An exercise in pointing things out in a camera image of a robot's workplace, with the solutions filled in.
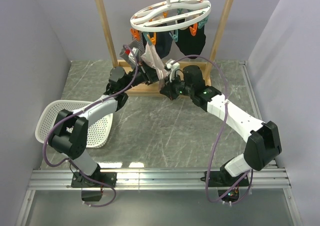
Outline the white oval clip hanger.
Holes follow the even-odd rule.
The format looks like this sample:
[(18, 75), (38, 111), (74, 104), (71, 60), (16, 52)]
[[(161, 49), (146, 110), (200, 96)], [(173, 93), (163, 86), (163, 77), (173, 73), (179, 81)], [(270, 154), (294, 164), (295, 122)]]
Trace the white oval clip hanger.
[(130, 24), (148, 33), (181, 30), (203, 21), (211, 9), (209, 0), (165, 0), (136, 12)]

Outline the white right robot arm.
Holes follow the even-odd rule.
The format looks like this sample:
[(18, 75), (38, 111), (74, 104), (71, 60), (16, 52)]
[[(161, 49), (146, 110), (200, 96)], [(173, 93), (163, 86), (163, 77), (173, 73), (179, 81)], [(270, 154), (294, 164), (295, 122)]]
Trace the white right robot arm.
[(232, 186), (251, 170), (261, 171), (282, 152), (278, 126), (257, 119), (227, 99), (213, 86), (205, 84), (202, 71), (197, 65), (183, 68), (181, 78), (178, 63), (169, 62), (165, 69), (169, 76), (160, 93), (170, 100), (187, 96), (205, 112), (216, 116), (236, 131), (246, 143), (244, 152), (220, 167), (219, 171), (206, 172), (202, 178), (209, 187)]

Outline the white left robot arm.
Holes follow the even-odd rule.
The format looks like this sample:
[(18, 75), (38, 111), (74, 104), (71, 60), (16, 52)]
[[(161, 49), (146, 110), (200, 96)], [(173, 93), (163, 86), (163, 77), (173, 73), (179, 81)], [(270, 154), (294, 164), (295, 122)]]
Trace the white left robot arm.
[(103, 95), (82, 109), (61, 110), (55, 119), (43, 145), (45, 155), (47, 146), (65, 155), (66, 160), (77, 169), (74, 174), (89, 187), (113, 187), (101, 173), (101, 167), (86, 150), (90, 126), (105, 116), (119, 111), (127, 102), (129, 89), (140, 84), (154, 84), (159, 81), (157, 69), (146, 63), (139, 63), (132, 71), (114, 67), (110, 72), (108, 84)]

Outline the white pink-trimmed underwear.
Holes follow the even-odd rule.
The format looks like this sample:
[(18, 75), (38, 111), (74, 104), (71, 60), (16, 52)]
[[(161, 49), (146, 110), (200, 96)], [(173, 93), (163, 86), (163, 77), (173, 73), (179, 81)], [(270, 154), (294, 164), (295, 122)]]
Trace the white pink-trimmed underwear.
[(142, 60), (151, 68), (157, 71), (157, 76), (159, 78), (158, 89), (161, 90), (165, 85), (165, 78), (169, 76), (169, 72), (165, 69), (165, 65), (159, 55), (156, 52), (156, 47), (154, 45), (145, 46), (145, 53), (142, 55)]

